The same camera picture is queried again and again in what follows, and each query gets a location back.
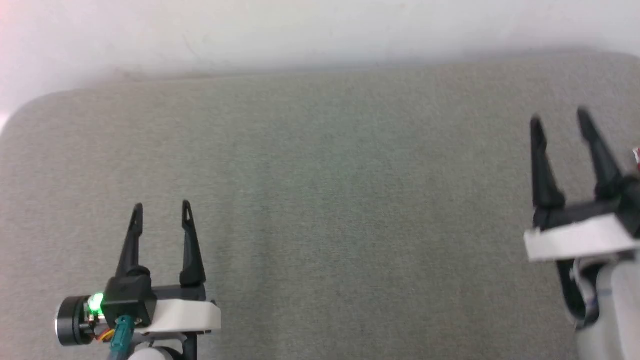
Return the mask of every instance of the yellow wire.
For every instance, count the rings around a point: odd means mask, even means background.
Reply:
[[[115,332],[114,329],[111,329],[107,332],[104,333],[104,335],[102,335],[101,337],[98,338],[99,341],[102,341],[104,339],[106,339],[108,336],[113,335],[113,333]]]

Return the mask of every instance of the green led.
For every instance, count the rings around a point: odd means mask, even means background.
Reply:
[[[89,310],[91,310],[92,313],[102,312],[102,309],[100,308],[100,305],[102,304],[102,299],[104,299],[103,293],[94,294],[92,297],[89,298],[89,301],[87,302],[87,304],[89,305]]]

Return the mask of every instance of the gray tablecloth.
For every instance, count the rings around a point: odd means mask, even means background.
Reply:
[[[58,304],[104,288],[136,202],[141,263],[176,283],[189,199],[223,311],[201,359],[573,359],[522,241],[529,118],[580,200],[577,106],[632,168],[639,96],[635,58],[580,53],[37,99],[0,136],[0,357],[106,357],[57,344]]]

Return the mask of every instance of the teal connector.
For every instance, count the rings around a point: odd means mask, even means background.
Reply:
[[[129,315],[121,316],[116,320],[116,328],[109,345],[111,353],[126,354],[129,351],[134,327],[133,318]]]

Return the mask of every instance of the white background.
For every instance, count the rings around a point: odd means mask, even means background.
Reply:
[[[640,54],[640,1],[0,0],[0,126],[103,83],[585,48]]]

